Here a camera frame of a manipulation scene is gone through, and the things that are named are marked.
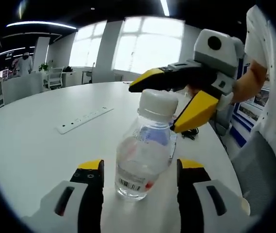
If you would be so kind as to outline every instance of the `window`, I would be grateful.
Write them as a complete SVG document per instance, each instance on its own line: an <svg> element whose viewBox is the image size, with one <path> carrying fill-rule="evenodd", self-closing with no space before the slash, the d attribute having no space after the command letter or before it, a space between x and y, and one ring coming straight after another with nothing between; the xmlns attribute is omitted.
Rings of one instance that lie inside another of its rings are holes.
<svg viewBox="0 0 276 233"><path fill-rule="evenodd" d="M96 64L102 34L107 21L80 28L76 33L69 65L71 67L92 67Z"/></svg>
<svg viewBox="0 0 276 233"><path fill-rule="evenodd" d="M123 25L114 69L144 73L178 62L184 22L160 17L129 17Z"/></svg>

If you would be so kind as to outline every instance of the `ceiling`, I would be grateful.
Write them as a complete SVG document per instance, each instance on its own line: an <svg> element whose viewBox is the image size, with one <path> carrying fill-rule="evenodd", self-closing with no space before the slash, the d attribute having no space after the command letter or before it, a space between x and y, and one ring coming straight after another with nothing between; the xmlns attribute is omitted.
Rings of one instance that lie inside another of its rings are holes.
<svg viewBox="0 0 276 233"><path fill-rule="evenodd" d="M244 41L245 15L254 1L167 0L167 5L171 17ZM59 0L5 1L0 4L0 52L35 46L38 36L48 35L52 43L75 31L48 25L5 27L12 22L52 21L79 28L105 19L122 20L126 16L136 15L164 16L160 0L70 0L63 3Z"/></svg>

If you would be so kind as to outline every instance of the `plastic water bottle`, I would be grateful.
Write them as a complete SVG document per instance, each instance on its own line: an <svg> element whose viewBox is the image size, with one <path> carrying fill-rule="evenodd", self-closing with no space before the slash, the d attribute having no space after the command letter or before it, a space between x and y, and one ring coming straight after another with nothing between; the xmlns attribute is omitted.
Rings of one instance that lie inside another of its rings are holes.
<svg viewBox="0 0 276 233"><path fill-rule="evenodd" d="M139 115L116 151L115 188L126 199L143 199L171 164L169 123L177 105L168 92L142 92Z"/></svg>

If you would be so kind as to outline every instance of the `white round table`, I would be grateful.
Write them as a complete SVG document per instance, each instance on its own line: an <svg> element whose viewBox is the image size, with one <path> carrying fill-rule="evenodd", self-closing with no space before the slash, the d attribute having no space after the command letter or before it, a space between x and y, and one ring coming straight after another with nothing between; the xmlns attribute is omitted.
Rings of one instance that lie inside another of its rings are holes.
<svg viewBox="0 0 276 233"><path fill-rule="evenodd" d="M209 124L195 141L178 136L174 162L148 196L126 202L114 190L115 150L137 117L140 93L123 82L73 86L30 96L0 108L0 191L15 213L31 216L41 198L62 180L70 180L85 161L104 159L103 233L180 231L176 158L202 163L212 179L241 196L232 164ZM179 98L177 114L189 101ZM65 134L56 127L101 107L114 110Z"/></svg>

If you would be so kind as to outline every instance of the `white bottle cap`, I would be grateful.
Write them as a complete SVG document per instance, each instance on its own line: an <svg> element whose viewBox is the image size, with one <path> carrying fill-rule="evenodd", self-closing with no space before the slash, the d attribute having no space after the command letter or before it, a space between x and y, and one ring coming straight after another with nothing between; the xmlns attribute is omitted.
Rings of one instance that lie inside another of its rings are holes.
<svg viewBox="0 0 276 233"><path fill-rule="evenodd" d="M145 89L140 98L138 113L150 120L170 122L178 106L178 98L166 91Z"/></svg>

